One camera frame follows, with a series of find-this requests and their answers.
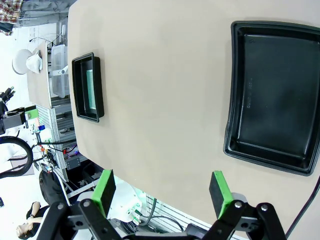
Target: bolt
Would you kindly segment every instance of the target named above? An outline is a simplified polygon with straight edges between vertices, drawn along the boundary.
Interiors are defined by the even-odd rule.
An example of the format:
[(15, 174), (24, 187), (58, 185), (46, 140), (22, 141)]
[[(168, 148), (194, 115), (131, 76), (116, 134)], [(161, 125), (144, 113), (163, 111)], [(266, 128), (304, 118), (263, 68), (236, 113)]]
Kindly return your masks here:
[(242, 207), (242, 203), (241, 203), (240, 201), (236, 201), (235, 204), (234, 204), (234, 206), (235, 206), (237, 209), (239, 209), (239, 208)]
[(60, 203), (60, 204), (58, 205), (58, 209), (61, 210), (61, 209), (63, 209), (63, 208), (64, 208), (63, 203)]
[(88, 200), (83, 203), (84, 207), (88, 207), (89, 205), (90, 205), (90, 202)]
[(267, 211), (267, 210), (268, 210), (268, 206), (267, 206), (266, 204), (263, 204), (263, 205), (261, 206), (261, 210), (262, 210), (262, 211)]

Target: black tray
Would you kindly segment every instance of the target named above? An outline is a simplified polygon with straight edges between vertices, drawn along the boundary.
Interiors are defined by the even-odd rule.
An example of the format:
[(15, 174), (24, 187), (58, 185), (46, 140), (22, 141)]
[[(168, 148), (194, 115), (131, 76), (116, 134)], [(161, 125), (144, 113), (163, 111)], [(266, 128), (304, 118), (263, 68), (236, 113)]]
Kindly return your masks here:
[(72, 82), (76, 115), (98, 123), (105, 115), (100, 58), (91, 52), (73, 59)]
[(319, 155), (320, 28), (236, 21), (231, 36), (224, 152), (309, 176)]

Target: person's arm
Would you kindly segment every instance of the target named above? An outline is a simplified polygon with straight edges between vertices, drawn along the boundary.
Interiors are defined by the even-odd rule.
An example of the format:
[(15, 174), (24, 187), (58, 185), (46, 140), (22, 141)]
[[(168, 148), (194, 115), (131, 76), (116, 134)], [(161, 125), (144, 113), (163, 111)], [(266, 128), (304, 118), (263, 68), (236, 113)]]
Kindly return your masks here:
[(35, 218), (30, 217), (30, 218), (27, 220), (28, 224), (33, 224), (33, 223), (40, 224), (41, 221), (42, 221), (42, 216), (40, 216), (40, 217), (35, 217)]
[(41, 207), (40, 202), (35, 201), (35, 202), (32, 204), (31, 215), (35, 216), (35, 215), (38, 213), (40, 207)]

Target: plaid shirt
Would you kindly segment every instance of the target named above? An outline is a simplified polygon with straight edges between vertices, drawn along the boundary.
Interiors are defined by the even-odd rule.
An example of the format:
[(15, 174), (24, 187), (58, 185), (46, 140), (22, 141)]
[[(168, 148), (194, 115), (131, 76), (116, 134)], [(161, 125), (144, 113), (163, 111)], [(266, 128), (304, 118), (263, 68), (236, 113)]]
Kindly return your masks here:
[[(0, 0), (0, 22), (16, 24), (20, 16), (22, 2), (23, 0)], [(0, 33), (9, 36), (12, 31), (0, 30)]]

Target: table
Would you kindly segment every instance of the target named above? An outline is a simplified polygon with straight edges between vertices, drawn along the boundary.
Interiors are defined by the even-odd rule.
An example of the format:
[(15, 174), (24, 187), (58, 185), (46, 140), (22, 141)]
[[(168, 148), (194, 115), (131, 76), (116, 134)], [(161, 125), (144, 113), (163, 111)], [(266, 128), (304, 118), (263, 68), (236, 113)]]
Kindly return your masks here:
[(27, 83), (29, 100), (35, 105), (40, 105), (44, 108), (50, 109), (51, 95), (49, 87), (48, 76), (48, 48), (46, 41), (42, 42), (34, 51), (33, 54), (40, 50), (40, 56), (42, 58), (42, 70), (40, 73), (33, 71), (27, 72)]
[[(320, 163), (305, 177), (223, 153), (230, 26), (272, 20), (320, 27), (319, 7), (311, 0), (78, 0), (69, 11), (68, 64), (90, 52), (100, 58), (105, 111), (99, 123), (76, 117), (70, 93), (79, 151), (207, 223), (216, 220), (211, 173), (222, 170), (231, 191), (252, 206), (272, 203), (286, 231), (310, 196)], [(69, 84), (72, 89), (71, 70)], [(296, 232), (317, 231), (319, 220)]]

